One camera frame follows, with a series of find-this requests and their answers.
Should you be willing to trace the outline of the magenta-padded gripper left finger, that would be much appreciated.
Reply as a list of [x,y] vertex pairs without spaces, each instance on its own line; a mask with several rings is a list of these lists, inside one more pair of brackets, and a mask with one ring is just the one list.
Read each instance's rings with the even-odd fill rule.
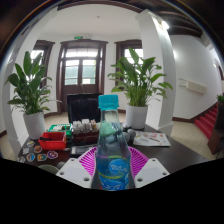
[[96,148],[91,148],[78,158],[70,158],[57,176],[83,188],[90,188],[95,172],[95,151]]

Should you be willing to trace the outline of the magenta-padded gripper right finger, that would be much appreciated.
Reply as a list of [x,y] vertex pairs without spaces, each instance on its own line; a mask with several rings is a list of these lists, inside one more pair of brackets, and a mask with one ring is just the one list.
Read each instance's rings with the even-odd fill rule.
[[133,147],[129,150],[131,152],[131,172],[136,188],[141,188],[169,175],[158,159],[148,158]]

